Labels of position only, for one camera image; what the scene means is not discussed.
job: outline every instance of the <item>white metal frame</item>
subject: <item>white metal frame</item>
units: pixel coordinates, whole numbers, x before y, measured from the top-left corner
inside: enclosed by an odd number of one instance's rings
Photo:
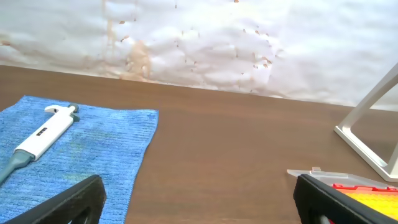
[[[343,138],[384,180],[398,182],[398,144],[392,153],[390,161],[384,162],[376,153],[368,148],[352,132],[351,127],[370,109],[370,107],[398,84],[398,63],[387,75],[363,98],[347,117],[335,127],[335,131]]]

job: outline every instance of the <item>clear plastic lid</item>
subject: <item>clear plastic lid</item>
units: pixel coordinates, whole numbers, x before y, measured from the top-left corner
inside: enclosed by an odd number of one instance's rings
[[[342,184],[345,187],[353,186],[372,186],[379,189],[386,189],[387,187],[392,187],[387,184],[380,183],[375,180],[370,180],[364,177],[359,177],[353,174],[344,174],[337,172],[324,172],[321,171],[319,167],[312,167],[312,170],[287,170],[287,173],[298,177],[301,174],[308,174],[323,183],[332,186],[333,184]]]

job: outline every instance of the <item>white paper backdrop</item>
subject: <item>white paper backdrop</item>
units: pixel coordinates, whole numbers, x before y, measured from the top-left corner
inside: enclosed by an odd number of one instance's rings
[[[398,62],[398,1],[0,2],[0,64],[356,105]],[[378,108],[398,110],[398,90]]]

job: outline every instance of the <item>blue towel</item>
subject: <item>blue towel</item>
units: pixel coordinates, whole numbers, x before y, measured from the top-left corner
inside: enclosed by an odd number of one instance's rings
[[[69,102],[24,96],[0,113],[0,169],[12,151],[44,124],[50,105]],[[112,110],[79,105],[80,122],[27,167],[0,186],[0,223],[10,220],[85,178],[98,174],[106,191],[100,223],[124,223],[134,179],[159,117],[155,110]]]

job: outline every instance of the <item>brown table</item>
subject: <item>brown table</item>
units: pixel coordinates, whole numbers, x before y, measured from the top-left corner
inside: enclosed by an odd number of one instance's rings
[[[382,181],[333,132],[344,106],[0,66],[0,110],[23,95],[160,110],[126,223],[300,223],[286,169]],[[372,111],[356,134],[386,157],[393,118]]]

